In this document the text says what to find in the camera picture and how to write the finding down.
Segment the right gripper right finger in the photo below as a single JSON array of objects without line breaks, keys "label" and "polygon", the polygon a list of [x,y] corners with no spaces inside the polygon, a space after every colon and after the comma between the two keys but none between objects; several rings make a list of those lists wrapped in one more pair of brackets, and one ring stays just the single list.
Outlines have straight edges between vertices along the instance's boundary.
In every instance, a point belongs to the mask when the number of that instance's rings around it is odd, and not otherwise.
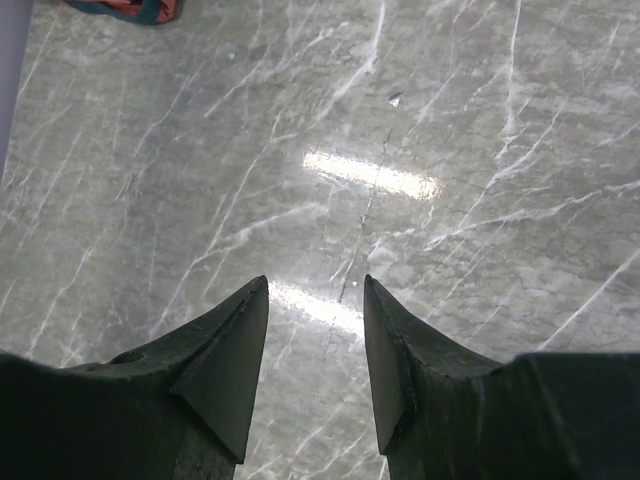
[{"label": "right gripper right finger", "polygon": [[503,364],[439,332],[380,281],[364,281],[364,333],[384,456],[505,456],[515,447]]}]

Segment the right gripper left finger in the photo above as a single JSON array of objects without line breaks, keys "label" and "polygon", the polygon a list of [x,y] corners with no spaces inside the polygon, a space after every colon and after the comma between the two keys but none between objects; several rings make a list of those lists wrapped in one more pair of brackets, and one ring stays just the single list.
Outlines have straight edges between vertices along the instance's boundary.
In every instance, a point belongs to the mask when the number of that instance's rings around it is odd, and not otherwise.
[{"label": "right gripper left finger", "polygon": [[269,315],[259,276],[218,306],[107,363],[64,372],[116,381],[156,380],[161,394],[212,434],[236,464],[245,460]]}]

